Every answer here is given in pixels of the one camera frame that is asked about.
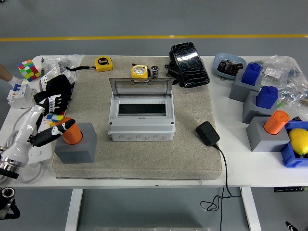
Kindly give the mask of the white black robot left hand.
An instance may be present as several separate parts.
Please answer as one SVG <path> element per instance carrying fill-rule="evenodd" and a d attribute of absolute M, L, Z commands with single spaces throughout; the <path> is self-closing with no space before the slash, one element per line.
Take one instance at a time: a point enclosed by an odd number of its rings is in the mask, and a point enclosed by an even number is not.
<path fill-rule="evenodd" d="M 34 135 L 44 116 L 48 113 L 63 112 L 68 107 L 70 96 L 67 94 L 57 94 L 47 97 L 33 106 L 11 147 L 3 152 L 0 159 L 0 168 L 19 168 L 28 163 L 28 152 L 33 147 L 41 147 L 48 144 L 67 132 L 74 124 L 74 119 L 69 119 L 60 125 L 46 129 Z"/>

